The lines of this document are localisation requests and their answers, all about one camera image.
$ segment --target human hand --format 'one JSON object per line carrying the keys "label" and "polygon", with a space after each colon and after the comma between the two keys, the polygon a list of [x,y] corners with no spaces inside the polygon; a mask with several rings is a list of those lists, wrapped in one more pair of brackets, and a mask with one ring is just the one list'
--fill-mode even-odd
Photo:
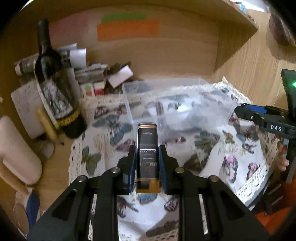
{"label": "human hand", "polygon": [[278,155],[277,155],[277,166],[281,172],[286,170],[286,167],[289,165],[289,161],[283,157],[284,154],[287,154],[287,147],[283,145],[282,141],[279,141],[277,143],[278,148]]}

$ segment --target finger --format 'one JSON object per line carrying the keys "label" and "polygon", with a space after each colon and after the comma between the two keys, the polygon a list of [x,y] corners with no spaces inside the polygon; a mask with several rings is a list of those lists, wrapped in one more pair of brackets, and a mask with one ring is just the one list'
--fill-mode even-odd
{"label": "finger", "polygon": [[278,164],[278,168],[282,172],[286,170],[286,167],[282,166],[281,164]]}
{"label": "finger", "polygon": [[286,158],[283,158],[280,160],[279,164],[284,167],[287,167],[289,165],[289,160],[287,160]]}
{"label": "finger", "polygon": [[283,145],[282,141],[279,141],[276,146],[280,154],[287,154],[288,149]]}

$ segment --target blue gripper part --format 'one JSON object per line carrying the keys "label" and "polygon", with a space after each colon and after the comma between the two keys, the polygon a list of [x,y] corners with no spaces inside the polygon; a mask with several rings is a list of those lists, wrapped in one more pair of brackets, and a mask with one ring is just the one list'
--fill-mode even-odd
{"label": "blue gripper part", "polygon": [[248,104],[245,107],[249,108],[251,111],[258,112],[260,114],[266,114],[267,110],[263,106]]}

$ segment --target wooden shelf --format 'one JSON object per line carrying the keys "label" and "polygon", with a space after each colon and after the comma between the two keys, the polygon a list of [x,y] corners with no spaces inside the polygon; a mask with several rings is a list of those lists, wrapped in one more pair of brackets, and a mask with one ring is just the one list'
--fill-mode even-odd
{"label": "wooden shelf", "polygon": [[40,19],[58,20],[71,14],[96,7],[119,4],[146,4],[171,7],[197,13],[212,20],[228,21],[249,26],[254,30],[258,26],[229,0],[38,0],[33,1],[17,14],[16,19],[22,24],[36,26]]}

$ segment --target plastic storage box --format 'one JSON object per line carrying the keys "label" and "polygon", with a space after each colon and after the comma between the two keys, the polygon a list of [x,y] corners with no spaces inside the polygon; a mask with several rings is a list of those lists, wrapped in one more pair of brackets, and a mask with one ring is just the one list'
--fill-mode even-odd
{"label": "plastic storage box", "polygon": [[160,143],[226,125],[237,106],[202,78],[143,80],[122,86],[135,136],[139,123],[153,122]]}

